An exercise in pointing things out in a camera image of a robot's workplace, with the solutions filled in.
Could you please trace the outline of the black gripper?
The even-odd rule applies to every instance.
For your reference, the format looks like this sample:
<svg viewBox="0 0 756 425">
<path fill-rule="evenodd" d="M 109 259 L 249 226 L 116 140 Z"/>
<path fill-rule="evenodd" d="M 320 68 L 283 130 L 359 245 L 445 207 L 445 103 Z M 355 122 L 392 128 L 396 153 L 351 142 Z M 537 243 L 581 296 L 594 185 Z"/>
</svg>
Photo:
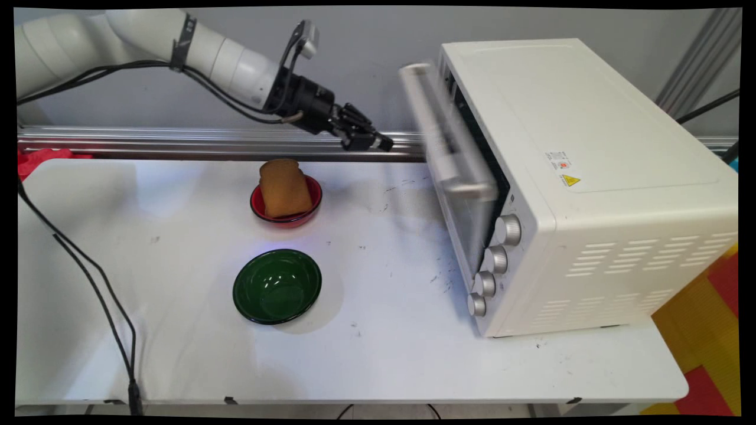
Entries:
<svg viewBox="0 0 756 425">
<path fill-rule="evenodd" d="M 273 114 L 284 118 L 301 112 L 302 116 L 292 125 L 313 135 L 327 132 L 337 136 L 332 120 L 340 112 L 338 137 L 344 151 L 365 152 L 373 146 L 383 152 L 392 150 L 394 140 L 378 132 L 358 108 L 352 104 L 341 107 L 329 89 L 304 76 L 289 74 L 289 69 L 282 68 L 276 75 Z"/>
</svg>

